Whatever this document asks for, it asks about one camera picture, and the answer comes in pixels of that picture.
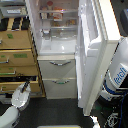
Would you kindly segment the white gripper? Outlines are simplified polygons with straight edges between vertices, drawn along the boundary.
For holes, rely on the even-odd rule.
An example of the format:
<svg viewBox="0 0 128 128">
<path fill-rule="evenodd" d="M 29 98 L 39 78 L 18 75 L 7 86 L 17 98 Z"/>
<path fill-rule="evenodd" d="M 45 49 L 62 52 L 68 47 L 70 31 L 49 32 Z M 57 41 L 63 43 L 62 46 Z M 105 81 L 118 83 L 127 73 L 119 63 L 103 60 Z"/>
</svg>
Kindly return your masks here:
<svg viewBox="0 0 128 128">
<path fill-rule="evenodd" d="M 25 82 L 21 91 L 16 90 L 12 95 L 11 103 L 14 107 L 19 109 L 20 111 L 23 111 L 28 106 L 30 101 L 30 92 L 25 91 L 29 83 L 30 83 L 29 81 Z"/>
</svg>

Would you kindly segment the robot base white front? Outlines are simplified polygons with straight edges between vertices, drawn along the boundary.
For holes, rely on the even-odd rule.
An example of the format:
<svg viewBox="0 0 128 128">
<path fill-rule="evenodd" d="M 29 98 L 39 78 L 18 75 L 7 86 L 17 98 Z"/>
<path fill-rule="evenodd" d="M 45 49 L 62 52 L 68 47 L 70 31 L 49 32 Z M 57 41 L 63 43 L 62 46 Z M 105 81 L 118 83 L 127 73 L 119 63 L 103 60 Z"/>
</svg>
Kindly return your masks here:
<svg viewBox="0 0 128 128">
<path fill-rule="evenodd" d="M 85 117 L 80 125 L 48 125 L 37 128 L 101 128 L 96 116 Z"/>
</svg>

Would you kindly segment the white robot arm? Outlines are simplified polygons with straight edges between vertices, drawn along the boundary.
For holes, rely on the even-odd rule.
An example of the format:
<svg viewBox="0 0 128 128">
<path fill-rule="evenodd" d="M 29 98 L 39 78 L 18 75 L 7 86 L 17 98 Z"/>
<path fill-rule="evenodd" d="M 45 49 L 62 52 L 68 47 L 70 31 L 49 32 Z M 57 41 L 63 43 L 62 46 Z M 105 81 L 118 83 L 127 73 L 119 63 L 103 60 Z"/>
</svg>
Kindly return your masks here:
<svg viewBox="0 0 128 128">
<path fill-rule="evenodd" d="M 11 106 L 0 116 L 0 128 L 15 128 L 18 124 L 20 112 L 29 104 L 30 93 L 29 81 L 16 88 L 11 98 Z"/>
</svg>

